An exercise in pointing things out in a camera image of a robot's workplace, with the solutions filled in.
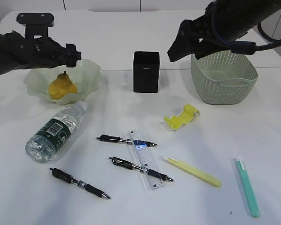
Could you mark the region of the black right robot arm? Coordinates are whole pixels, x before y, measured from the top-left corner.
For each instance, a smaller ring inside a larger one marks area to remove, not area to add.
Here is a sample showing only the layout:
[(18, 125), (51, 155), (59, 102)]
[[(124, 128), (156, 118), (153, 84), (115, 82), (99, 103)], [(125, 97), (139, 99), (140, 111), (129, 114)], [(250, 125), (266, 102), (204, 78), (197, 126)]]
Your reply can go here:
[[(253, 55), (257, 51), (280, 47), (281, 38), (270, 38), (261, 27), (261, 22), (278, 10), (281, 11), (281, 0), (215, 0), (206, 7), (204, 15), (181, 22), (167, 51), (169, 60), (175, 62), (190, 54), (201, 59), (227, 50)], [(240, 38), (253, 27), (257, 27), (270, 43), (256, 45), (252, 41), (241, 41)]]

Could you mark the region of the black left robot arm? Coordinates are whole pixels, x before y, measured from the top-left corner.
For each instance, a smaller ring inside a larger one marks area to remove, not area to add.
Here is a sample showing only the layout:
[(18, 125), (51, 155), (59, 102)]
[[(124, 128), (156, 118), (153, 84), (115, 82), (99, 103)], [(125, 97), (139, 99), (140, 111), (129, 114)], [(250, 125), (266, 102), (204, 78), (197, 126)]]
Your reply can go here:
[(0, 75), (13, 70), (76, 66), (81, 52), (74, 44), (62, 47), (50, 37), (26, 39), (16, 31), (0, 34)]

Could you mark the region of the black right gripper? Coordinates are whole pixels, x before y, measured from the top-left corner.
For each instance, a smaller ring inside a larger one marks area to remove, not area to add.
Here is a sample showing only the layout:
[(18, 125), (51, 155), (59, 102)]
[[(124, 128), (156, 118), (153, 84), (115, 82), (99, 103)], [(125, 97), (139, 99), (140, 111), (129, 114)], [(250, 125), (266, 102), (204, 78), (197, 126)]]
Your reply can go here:
[(185, 56), (195, 54), (196, 59), (201, 59), (213, 53), (228, 51), (221, 46), (209, 30), (208, 20), (203, 15), (195, 20), (184, 20), (173, 44), (167, 51), (170, 62), (176, 62)]

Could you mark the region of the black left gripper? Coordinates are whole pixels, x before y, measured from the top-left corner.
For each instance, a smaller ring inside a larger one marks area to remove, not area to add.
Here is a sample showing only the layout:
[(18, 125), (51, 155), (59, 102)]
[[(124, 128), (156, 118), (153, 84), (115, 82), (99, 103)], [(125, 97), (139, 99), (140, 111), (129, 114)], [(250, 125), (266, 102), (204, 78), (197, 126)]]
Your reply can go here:
[(16, 31), (9, 33), (9, 49), (13, 58), (26, 68), (76, 67), (81, 60), (81, 52), (74, 44), (66, 43), (64, 48), (50, 37), (26, 39)]

